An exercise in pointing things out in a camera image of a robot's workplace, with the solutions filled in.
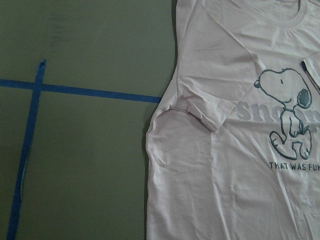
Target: sleeve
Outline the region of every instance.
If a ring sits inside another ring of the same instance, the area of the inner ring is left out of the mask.
[[[305,73],[320,94],[320,52],[302,61]]]
[[[180,0],[177,20],[184,8],[192,10],[184,16],[188,19],[178,42],[175,108],[215,132],[265,66],[208,14],[200,0]]]

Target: blue painter's tape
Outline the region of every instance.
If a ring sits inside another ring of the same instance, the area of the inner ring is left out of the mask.
[[[8,87],[8,88],[15,88],[15,89],[33,89],[34,83],[33,82],[0,79],[0,86]]]
[[[35,82],[33,83],[33,92],[31,98],[31,104],[28,114],[28,120],[25,128],[23,146],[21,151],[20,163],[18,174],[15,183],[15,190],[13,195],[13,202],[11,207],[11,215],[7,232],[7,240],[14,240],[16,238],[19,219],[20,219],[20,209],[22,204],[22,187],[24,182],[24,176],[26,172],[26,166],[28,157],[31,150],[32,141],[34,138],[34,132],[37,121],[37,114],[39,108],[40,95],[42,91],[42,82],[46,70],[46,60],[43,60],[39,66],[35,77]]]
[[[92,97],[101,97],[101,98],[110,98],[110,99],[122,99],[122,100],[131,100],[147,103],[156,103],[158,104],[161,100],[161,97],[157,96],[147,96],[147,95],[138,95],[131,93],[115,92],[115,91],[103,91],[71,86],[58,86],[58,85],[49,85],[43,84],[42,90],[46,92],[53,93],[64,93],[64,94],[75,94],[75,95],[84,95]]]

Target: snoopy graphic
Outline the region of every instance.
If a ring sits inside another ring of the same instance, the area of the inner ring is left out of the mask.
[[[310,127],[296,115],[297,106],[308,109],[312,104],[311,92],[304,78],[292,68],[282,71],[267,69],[254,86],[283,105],[281,132],[272,131],[269,135],[276,152],[290,160],[296,160],[299,155],[308,159],[312,149]]]

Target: snoopy t-shirt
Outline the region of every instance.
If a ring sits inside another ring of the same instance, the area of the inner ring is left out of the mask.
[[[147,239],[320,239],[320,4],[178,0]]]

